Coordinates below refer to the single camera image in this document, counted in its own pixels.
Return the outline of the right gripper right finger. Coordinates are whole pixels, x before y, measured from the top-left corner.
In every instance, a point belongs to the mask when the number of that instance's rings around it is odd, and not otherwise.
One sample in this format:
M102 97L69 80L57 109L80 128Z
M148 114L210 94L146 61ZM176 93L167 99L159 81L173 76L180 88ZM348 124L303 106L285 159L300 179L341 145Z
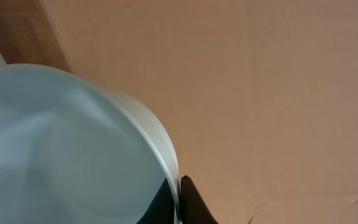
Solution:
M180 184L180 215L183 224L218 224L192 179L185 175Z

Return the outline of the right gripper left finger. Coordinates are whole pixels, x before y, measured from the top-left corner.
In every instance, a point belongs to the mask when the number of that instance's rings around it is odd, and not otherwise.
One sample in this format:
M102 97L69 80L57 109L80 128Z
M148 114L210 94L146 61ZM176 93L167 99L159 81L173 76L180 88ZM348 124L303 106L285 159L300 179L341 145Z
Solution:
M168 181L165 179L137 224L174 224L174 218L173 196Z

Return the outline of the light blue bowl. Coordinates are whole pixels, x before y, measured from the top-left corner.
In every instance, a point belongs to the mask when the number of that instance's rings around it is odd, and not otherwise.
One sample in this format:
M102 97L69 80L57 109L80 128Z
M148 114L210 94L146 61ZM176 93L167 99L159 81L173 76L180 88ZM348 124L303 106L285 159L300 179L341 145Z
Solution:
M137 223L178 162L140 101L62 70L0 68L0 223Z

